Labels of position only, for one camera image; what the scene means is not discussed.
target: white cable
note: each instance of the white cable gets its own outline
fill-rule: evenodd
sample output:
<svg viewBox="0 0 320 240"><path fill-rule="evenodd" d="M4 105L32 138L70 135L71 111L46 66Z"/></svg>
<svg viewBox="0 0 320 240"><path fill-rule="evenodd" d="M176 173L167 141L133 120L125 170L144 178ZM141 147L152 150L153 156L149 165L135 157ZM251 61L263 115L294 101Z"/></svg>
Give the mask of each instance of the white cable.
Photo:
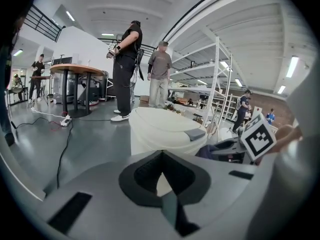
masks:
<svg viewBox="0 0 320 240"><path fill-rule="evenodd" d="M37 113L40 113L40 114L44 114L44 115L47 115L47 116L53 116L53 117L57 117L57 118L65 118L65 116L55 115L55 114L47 114L47 113L43 113L43 112L37 111L34 107L31 108L31 111L32 112L37 112Z"/></svg>

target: round wooden table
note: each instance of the round wooden table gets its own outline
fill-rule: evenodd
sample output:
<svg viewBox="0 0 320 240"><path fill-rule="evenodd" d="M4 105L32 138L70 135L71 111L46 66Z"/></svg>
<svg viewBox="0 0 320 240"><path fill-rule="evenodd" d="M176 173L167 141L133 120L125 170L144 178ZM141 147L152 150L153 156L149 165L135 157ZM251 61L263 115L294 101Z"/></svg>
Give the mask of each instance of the round wooden table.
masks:
<svg viewBox="0 0 320 240"><path fill-rule="evenodd" d="M67 112L72 118L80 118L87 116L91 113L89 106L89 91L91 76L102 77L104 72L90 66L77 65L77 64L57 64L50 68L52 73L63 74L62 80L62 106L63 111ZM73 106L74 110L68 112L67 108L67 80L68 74L74 74L74 99ZM86 87L85 87L85 109L78 109L78 80L80 75L87 75Z"/></svg>

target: white plastic bin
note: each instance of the white plastic bin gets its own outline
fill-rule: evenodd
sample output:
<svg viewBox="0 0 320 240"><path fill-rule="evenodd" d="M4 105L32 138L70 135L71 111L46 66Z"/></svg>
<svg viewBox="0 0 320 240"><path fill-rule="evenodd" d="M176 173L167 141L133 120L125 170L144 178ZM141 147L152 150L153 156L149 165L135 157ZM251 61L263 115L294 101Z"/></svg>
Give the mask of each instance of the white plastic bin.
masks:
<svg viewBox="0 0 320 240"><path fill-rule="evenodd" d="M131 126L131 155L157 150L194 156L207 142L207 130L199 123L172 111L138 107L129 118ZM184 132L200 129L205 135L191 141Z"/></svg>

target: brick wall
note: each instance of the brick wall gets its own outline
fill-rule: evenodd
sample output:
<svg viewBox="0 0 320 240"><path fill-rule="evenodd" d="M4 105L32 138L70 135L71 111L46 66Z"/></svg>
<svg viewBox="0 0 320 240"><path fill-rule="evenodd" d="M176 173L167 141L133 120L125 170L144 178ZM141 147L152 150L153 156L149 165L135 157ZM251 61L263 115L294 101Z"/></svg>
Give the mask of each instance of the brick wall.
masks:
<svg viewBox="0 0 320 240"><path fill-rule="evenodd" d="M229 95L230 94L240 97L244 94L244 92L238 90L229 90ZM293 124L295 116L292 114L284 100L254 93L250 97L251 100L249 100L249 103L252 108L254 108L254 106L262 108L263 115L266 116L271 109L274 109L275 121L272 123L273 126L279 128L283 125Z"/></svg>

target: power strip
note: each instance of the power strip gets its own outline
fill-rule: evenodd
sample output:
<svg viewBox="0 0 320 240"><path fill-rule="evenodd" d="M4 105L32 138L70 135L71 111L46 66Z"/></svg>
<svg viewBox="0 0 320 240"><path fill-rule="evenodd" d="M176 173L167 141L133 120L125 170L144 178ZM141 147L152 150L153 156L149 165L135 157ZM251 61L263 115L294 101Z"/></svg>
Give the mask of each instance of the power strip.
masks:
<svg viewBox="0 0 320 240"><path fill-rule="evenodd" d="M72 120L72 118L70 117L70 115L67 114L65 119L63 119L60 122L60 124L61 124L62 127L67 127L70 124L71 120Z"/></svg>

